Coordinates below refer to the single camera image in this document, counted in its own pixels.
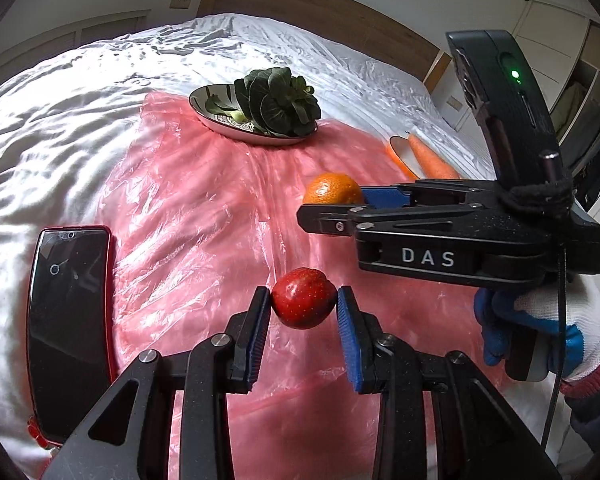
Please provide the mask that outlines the right hand blue white glove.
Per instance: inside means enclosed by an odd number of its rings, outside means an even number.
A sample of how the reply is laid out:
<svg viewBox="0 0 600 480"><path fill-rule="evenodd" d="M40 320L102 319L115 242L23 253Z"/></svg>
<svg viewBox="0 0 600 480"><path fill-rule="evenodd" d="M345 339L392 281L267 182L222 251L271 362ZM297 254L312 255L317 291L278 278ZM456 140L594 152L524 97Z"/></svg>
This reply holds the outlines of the right hand blue white glove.
<svg viewBox="0 0 600 480"><path fill-rule="evenodd" d="M530 328L547 336L552 350L543 364L555 373L558 359L558 287L542 285L530 292L479 289L474 300L482 329L483 359L494 366L513 355L513 330ZM577 275L566 284L566 342L562 380L568 385L600 389L600 291L594 278Z"/></svg>

